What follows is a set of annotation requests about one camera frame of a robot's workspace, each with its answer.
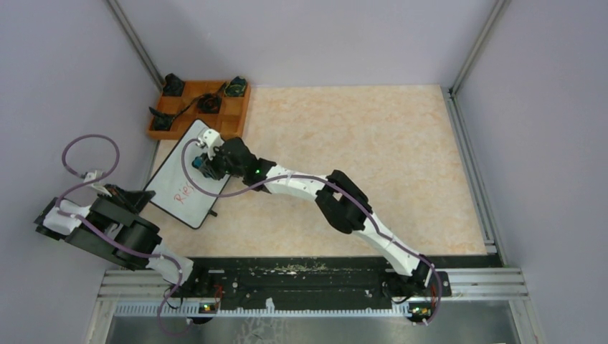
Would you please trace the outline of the white whiteboard black frame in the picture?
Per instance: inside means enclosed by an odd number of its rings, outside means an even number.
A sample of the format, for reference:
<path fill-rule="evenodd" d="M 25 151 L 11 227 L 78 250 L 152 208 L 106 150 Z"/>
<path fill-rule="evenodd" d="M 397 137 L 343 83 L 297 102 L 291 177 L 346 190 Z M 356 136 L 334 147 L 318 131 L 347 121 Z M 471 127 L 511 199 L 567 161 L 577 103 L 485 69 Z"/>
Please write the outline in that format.
<path fill-rule="evenodd" d="M 207 178 L 192 166 L 195 158 L 206 154 L 206 149 L 195 143 L 186 143 L 202 136 L 208 130 L 208 125 L 197 119 L 176 141 L 173 148 L 160 149 L 165 156 L 157 157 L 160 165 L 145 187 L 145 190 L 155 192 L 151 204 L 192 229 L 201 227 L 217 201 L 217 197 L 201 193 L 194 186 L 198 185 L 217 195 L 223 192 L 230 180 L 229 176 L 219 181 Z"/>

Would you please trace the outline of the blue whiteboard eraser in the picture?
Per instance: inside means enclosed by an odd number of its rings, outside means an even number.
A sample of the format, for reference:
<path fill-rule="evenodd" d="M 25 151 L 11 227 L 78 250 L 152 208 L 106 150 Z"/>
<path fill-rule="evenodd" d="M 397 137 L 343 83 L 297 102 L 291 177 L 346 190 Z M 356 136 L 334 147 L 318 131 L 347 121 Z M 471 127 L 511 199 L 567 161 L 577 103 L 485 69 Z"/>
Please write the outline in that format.
<path fill-rule="evenodd" d="M 204 159 L 199 157 L 196 157 L 192 162 L 191 165 L 197 169 L 200 170 L 202 167 L 204 167 Z"/>

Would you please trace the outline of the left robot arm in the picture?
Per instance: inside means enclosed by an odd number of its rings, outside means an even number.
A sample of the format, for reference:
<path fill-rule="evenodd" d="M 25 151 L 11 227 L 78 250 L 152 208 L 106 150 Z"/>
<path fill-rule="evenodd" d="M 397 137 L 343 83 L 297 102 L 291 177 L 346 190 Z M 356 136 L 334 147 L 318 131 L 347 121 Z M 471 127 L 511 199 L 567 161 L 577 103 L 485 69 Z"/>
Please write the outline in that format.
<path fill-rule="evenodd" d="M 126 191 L 108 184 L 89 206 L 53 198 L 34 220 L 36 232 L 94 254 L 129 270 L 152 269 L 173 285 L 186 286 L 195 295 L 209 295 L 214 275 L 194 269 L 191 259 L 170 250 L 160 228 L 140 216 L 155 191 Z"/>

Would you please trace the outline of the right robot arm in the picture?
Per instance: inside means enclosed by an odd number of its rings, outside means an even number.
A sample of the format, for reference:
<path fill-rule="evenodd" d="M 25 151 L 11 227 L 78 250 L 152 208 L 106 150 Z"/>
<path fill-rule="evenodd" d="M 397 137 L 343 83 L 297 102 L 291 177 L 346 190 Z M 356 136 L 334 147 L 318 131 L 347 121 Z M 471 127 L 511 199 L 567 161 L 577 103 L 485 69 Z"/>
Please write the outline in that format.
<path fill-rule="evenodd" d="M 246 186 L 245 191 L 313 202 L 331 227 L 360 237 L 381 253 L 403 279 L 405 298 L 425 292 L 441 298 L 444 284 L 435 265 L 381 222 L 366 194 L 344 172 L 334 170 L 327 176 L 315 176 L 290 170 L 258 158 L 241 138 L 223 141 L 207 132 L 194 142 L 203 153 L 191 165 L 204 177 L 214 180 L 237 177 Z"/>

